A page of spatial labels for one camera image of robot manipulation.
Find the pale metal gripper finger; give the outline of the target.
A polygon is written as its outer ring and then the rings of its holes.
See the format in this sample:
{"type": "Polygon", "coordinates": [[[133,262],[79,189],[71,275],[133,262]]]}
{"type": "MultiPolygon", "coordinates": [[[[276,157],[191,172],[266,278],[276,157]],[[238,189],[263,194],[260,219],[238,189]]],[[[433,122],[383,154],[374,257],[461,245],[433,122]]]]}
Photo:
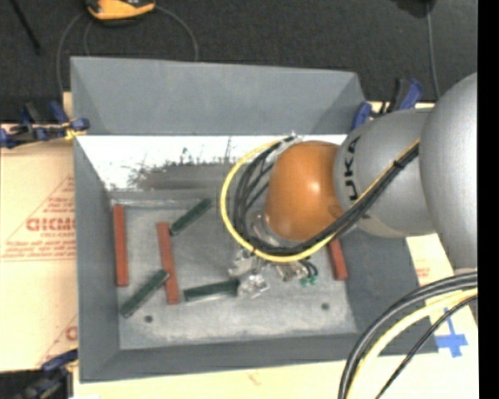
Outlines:
{"type": "Polygon", "coordinates": [[[256,257],[253,254],[239,252],[228,268],[228,275],[231,278],[240,278],[253,273],[256,268],[256,257]]]}
{"type": "Polygon", "coordinates": [[[247,273],[239,278],[237,294],[242,298],[255,299],[269,288],[269,283],[262,273],[247,273]]]}

